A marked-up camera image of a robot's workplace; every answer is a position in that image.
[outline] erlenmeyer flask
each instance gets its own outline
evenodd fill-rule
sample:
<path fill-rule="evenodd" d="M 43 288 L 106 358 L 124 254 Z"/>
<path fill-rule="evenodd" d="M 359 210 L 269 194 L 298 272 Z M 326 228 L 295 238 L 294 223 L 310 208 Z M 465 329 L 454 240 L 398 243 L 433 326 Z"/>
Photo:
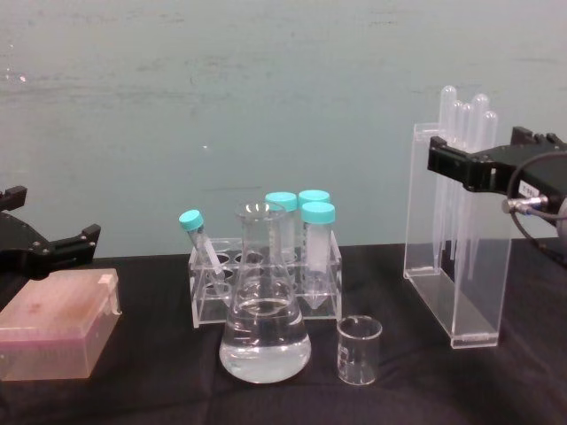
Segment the erlenmeyer flask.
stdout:
<path fill-rule="evenodd" d="M 250 383 L 276 383 L 297 374 L 311 342 L 282 258 L 284 208 L 270 202 L 240 205 L 243 250 L 219 351 L 222 365 Z"/>

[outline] black table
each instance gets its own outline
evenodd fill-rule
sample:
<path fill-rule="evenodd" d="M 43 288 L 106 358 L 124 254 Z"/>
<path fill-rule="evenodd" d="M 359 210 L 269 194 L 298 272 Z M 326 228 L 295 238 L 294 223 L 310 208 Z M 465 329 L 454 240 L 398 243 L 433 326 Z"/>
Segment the black table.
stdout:
<path fill-rule="evenodd" d="M 567 272 L 512 251 L 498 348 L 454 351 L 401 278 L 402 245 L 346 247 L 345 313 L 384 324 L 382 377 L 336 375 L 333 321 L 308 321 L 306 369 L 254 386 L 218 360 L 222 326 L 192 327 L 187 256 L 98 259 L 116 267 L 124 314 L 88 380 L 0 383 L 0 423 L 567 423 Z"/>

